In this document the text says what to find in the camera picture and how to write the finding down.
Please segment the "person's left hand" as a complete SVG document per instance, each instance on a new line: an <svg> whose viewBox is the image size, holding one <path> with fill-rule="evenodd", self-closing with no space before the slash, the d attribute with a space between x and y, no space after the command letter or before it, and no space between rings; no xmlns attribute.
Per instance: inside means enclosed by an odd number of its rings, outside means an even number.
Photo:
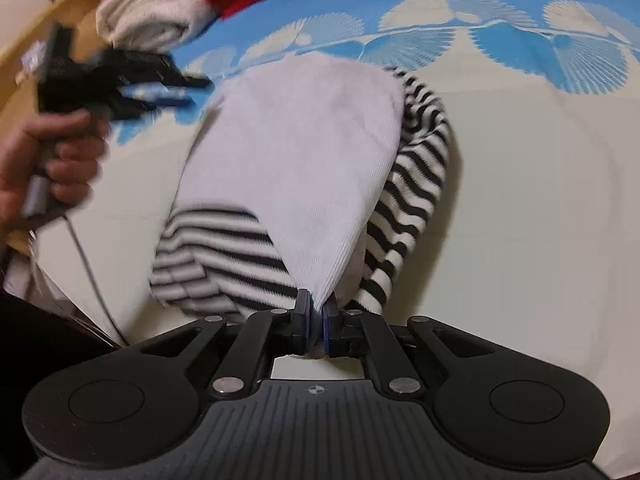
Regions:
<svg viewBox="0 0 640 480"><path fill-rule="evenodd" d="M36 170L50 182L51 196L68 208L91 196L107 152L108 122L86 110L37 114L1 136L1 233L31 230L51 221L22 215L29 180Z"/></svg>

